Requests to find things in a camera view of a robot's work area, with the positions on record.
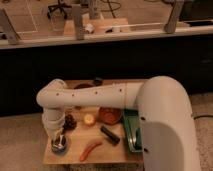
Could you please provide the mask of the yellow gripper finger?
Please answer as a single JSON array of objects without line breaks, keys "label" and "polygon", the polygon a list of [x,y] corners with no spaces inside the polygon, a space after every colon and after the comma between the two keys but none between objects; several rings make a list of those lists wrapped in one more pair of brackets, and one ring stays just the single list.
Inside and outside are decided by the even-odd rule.
[{"label": "yellow gripper finger", "polygon": [[59,144],[65,144],[66,143],[66,137],[65,134],[61,134],[59,136]]},{"label": "yellow gripper finger", "polygon": [[52,141],[51,141],[51,143],[54,145],[54,144],[57,144],[58,143],[58,140],[59,139],[59,136],[55,136],[53,139],[52,139]]}]

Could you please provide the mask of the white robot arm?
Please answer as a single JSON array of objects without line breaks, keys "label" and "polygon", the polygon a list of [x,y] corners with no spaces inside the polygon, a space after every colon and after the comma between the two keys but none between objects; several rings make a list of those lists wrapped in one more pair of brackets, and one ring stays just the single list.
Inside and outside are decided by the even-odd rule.
[{"label": "white robot arm", "polygon": [[69,89],[55,79],[38,92],[36,100],[43,108],[44,128],[53,139],[61,133],[65,107],[135,109],[145,171],[201,171],[191,103],[184,87],[171,77],[83,89]]}]

